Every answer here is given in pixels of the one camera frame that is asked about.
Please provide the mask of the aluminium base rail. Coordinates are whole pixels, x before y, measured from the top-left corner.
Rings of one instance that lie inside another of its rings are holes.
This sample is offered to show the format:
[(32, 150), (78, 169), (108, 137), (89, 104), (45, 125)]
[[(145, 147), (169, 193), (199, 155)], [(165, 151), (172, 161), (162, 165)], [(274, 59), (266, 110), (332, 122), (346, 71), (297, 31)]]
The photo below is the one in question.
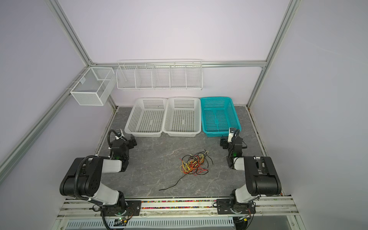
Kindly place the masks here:
[[(216, 217), (224, 203), (216, 204), (219, 197), (196, 198), (139, 198), (134, 207), (135, 218)], [(250, 205), (256, 216), (297, 216), (299, 211), (291, 196), (270, 196), (254, 200)], [(57, 219), (97, 219), (92, 203), (67, 199)]]

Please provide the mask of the teal plastic basket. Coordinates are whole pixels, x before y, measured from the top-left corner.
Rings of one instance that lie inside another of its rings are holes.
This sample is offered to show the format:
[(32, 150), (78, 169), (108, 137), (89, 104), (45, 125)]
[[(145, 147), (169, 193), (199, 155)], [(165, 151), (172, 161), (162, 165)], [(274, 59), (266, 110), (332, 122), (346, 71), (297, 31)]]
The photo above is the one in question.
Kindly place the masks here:
[(231, 98), (204, 97), (200, 102), (202, 130), (207, 137), (225, 137), (230, 128), (242, 129)]

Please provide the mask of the left white plastic basket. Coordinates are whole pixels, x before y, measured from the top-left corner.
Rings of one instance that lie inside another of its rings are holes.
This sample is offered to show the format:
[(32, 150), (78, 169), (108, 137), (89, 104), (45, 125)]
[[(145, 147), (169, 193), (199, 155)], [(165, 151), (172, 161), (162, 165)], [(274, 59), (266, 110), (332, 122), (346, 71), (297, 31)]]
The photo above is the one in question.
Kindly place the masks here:
[(135, 137), (158, 138), (163, 132), (166, 98), (146, 97), (135, 101), (124, 132)]

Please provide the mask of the white plastic basket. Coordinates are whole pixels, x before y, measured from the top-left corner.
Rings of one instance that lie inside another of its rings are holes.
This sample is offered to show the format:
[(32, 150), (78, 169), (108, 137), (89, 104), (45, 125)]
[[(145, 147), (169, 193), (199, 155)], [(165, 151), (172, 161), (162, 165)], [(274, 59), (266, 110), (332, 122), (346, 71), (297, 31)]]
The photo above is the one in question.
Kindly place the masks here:
[(171, 97), (163, 119), (163, 132), (171, 137), (195, 137), (202, 130), (201, 101), (194, 97)]
[(146, 97), (135, 101), (124, 132), (135, 137), (158, 138), (163, 132), (166, 98)]

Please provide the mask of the aluminium frame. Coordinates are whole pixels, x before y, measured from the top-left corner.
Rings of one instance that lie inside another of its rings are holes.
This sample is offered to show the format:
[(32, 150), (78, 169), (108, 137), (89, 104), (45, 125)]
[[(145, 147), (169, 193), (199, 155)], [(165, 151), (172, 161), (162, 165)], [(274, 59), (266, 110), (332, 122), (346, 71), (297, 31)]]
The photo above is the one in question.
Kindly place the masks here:
[[(84, 48), (82, 47), (81, 41), (78, 39), (76, 33), (72, 29), (70, 22), (67, 19), (64, 11), (62, 10), (60, 3), (58, 1), (46, 1), (46, 5), (50, 9), (50, 12), (56, 18), (61, 28), (66, 33), (67, 38), (71, 44), (76, 48), (77, 53), (81, 56), (82, 61), (86, 64), (80, 73), (75, 77), (74, 81), (71, 83), (71, 87), (77, 85), (78, 80), (82, 78), (91, 68), (105, 68), (105, 67), (115, 67), (119, 64), (113, 63), (93, 63)], [(272, 58), (275, 56), (280, 43), (282, 42), (287, 29), (290, 26), (291, 20), (293, 19), (300, 1), (290, 1), (286, 10), (286, 13), (282, 19), (281, 26), (278, 30), (275, 41), (272, 44), (271, 50), (266, 58), (266, 60), (234, 60), (234, 61), (200, 61), (198, 59), (166, 59), (163, 62), (156, 60), (155, 62), (143, 62), (139, 60), (137, 64), (139, 65), (152, 65), (154, 67), (184, 67), (191, 66), (193, 64), (200, 64), (203, 68), (234, 68), (234, 67), (261, 67), (261, 75), (256, 82), (255, 88), (251, 94), (248, 105), (252, 103), (255, 98), (255, 94), (259, 89), (260, 82), (265, 75), (265, 69), (271, 64)], [(51, 107), (41, 116), (41, 118), (34, 123), (34, 125), (23, 135), (19, 142), (14, 146), (14, 148), (9, 152), (8, 156), (1, 161), (1, 181), (3, 182), (7, 176), (12, 172), (24, 155), (29, 151), (33, 144), (37, 141), (44, 130), (49, 126), (52, 120), (57, 116), (60, 110), (71, 98), (71, 91), (66, 89), (59, 98), (51, 105)]]

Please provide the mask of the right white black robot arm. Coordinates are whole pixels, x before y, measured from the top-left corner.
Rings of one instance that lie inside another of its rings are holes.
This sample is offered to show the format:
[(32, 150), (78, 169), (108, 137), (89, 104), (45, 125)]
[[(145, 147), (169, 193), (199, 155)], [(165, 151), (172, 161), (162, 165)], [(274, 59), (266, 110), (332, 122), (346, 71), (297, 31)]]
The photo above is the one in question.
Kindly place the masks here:
[(228, 137), (220, 139), (220, 146), (228, 151), (228, 167), (244, 172), (245, 184), (234, 189), (229, 198), (216, 200), (214, 205), (218, 214), (252, 215), (255, 213), (255, 201), (262, 195), (277, 196), (282, 193), (281, 182), (270, 157), (242, 155), (247, 146), (240, 137), (239, 129), (229, 128)]

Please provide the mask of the white mesh wall box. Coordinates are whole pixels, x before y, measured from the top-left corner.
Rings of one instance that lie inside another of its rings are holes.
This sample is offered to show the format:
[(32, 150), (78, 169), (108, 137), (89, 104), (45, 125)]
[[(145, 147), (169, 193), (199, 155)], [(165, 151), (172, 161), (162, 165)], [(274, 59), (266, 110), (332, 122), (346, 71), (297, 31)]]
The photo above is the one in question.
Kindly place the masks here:
[(117, 83), (113, 68), (90, 67), (71, 89), (79, 105), (103, 106)]

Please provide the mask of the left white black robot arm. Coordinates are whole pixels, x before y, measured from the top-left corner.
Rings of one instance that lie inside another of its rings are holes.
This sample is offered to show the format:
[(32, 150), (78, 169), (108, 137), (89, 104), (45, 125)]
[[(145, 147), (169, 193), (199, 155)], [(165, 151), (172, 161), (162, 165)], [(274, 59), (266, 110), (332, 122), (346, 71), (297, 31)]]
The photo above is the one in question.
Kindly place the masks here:
[(129, 151), (137, 146), (133, 135), (127, 139), (122, 131), (109, 130), (108, 156), (89, 155), (76, 158), (64, 176), (59, 192), (77, 200), (94, 205), (92, 210), (104, 217), (118, 216), (127, 219), (138, 215), (140, 205), (127, 202), (123, 192), (114, 190), (101, 182), (103, 174), (125, 172), (129, 164)]

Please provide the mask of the middle white plastic basket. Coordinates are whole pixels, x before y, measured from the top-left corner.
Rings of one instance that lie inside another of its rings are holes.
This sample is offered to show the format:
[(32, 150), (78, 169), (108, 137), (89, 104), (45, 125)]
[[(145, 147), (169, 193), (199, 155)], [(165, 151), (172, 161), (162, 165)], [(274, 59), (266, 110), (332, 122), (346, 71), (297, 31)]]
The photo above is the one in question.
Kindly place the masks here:
[(201, 101), (194, 97), (171, 97), (163, 119), (163, 132), (171, 137), (195, 137), (202, 130)]

